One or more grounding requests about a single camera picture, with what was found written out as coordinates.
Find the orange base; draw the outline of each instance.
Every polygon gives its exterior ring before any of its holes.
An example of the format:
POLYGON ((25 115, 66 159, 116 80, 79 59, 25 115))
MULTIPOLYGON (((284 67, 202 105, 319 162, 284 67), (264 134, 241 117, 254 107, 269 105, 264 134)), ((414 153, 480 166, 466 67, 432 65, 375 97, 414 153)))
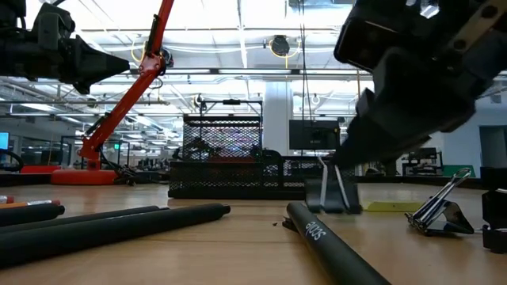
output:
POLYGON ((21 169, 21 174, 28 173, 53 173, 54 171, 61 169, 59 165, 25 165, 21 169))
POLYGON ((113 170, 60 169, 51 174, 55 185, 113 185, 117 178, 113 170))

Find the computer monitor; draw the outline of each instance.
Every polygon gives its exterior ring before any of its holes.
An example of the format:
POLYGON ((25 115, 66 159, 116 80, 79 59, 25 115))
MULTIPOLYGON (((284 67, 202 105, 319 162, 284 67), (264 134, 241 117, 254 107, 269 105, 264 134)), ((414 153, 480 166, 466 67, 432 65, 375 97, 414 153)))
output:
POLYGON ((0 132, 0 150, 9 149, 9 133, 0 132))
POLYGON ((291 150, 336 150, 340 145, 337 121, 289 120, 291 150))

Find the black foam tube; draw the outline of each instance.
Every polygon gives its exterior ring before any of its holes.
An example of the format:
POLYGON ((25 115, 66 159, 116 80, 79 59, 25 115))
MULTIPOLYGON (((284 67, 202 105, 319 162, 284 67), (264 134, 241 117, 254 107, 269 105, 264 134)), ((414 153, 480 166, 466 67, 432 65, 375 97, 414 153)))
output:
POLYGON ((127 209, 127 210, 109 211, 109 212, 104 212, 104 213, 81 215, 81 216, 70 217, 70 218, 58 218, 58 219, 53 219, 50 221, 43 221, 43 222, 30 222, 30 223, 21 224, 21 225, 1 227, 0 234, 13 233, 13 232, 17 232, 20 230, 34 230, 34 229, 40 229, 40 228, 49 227, 49 226, 60 226, 60 225, 66 225, 66 224, 71 224, 71 223, 75 223, 75 222, 87 222, 87 221, 93 221, 93 220, 97 220, 97 219, 106 219, 106 218, 112 218, 112 217, 121 217, 121 216, 125 216, 125 215, 148 213, 148 212, 159 211, 159 210, 161 210, 161 209, 157 206, 137 207, 137 208, 127 209))
POLYGON ((0 226, 54 219, 65 212, 64 206, 53 203, 0 209, 0 226))
POLYGON ((103 218, 0 235, 0 268, 222 218, 220 203, 103 218))
POLYGON ((390 284, 301 203, 287 205, 295 228, 335 284, 390 284))

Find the desk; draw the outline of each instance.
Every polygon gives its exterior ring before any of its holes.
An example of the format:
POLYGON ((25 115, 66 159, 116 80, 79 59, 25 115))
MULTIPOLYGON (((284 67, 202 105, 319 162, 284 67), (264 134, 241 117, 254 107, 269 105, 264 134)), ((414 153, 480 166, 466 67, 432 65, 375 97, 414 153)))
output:
MULTIPOLYGON (((426 200, 438 188, 361 184, 363 200, 426 200)), ((473 227, 482 225, 482 191, 456 189, 473 227)), ((0 188, 18 201, 60 199, 64 216, 209 200, 167 199, 163 185, 0 188)), ((299 235, 282 227, 286 201, 220 201, 232 212, 216 222, 103 246, 0 271, 2 285, 327 284, 299 235)), ((321 219, 393 284, 507 284, 507 255, 482 247, 480 234, 423 237, 402 213, 323 215, 321 219)))

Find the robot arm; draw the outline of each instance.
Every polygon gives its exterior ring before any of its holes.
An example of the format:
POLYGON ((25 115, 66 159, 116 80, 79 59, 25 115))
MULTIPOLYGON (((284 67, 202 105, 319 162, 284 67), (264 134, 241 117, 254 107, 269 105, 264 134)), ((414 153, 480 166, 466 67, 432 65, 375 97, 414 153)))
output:
POLYGON ((150 38, 143 55, 143 61, 139 66, 139 78, 123 96, 120 103, 86 132, 87 135, 91 136, 89 138, 83 137, 83 145, 79 155, 89 159, 88 169, 100 169, 99 151, 102 144, 114 132, 116 126, 127 115, 150 84, 160 74, 163 74, 166 67, 170 65, 170 59, 165 59, 162 54, 162 40, 173 4, 174 0, 162 0, 158 15, 154 15, 150 38))
POLYGON ((421 1, 356 1, 334 55, 371 72, 375 92, 361 94, 335 164, 396 158, 454 131, 507 68, 507 2, 430 2, 440 11, 427 18, 421 1))

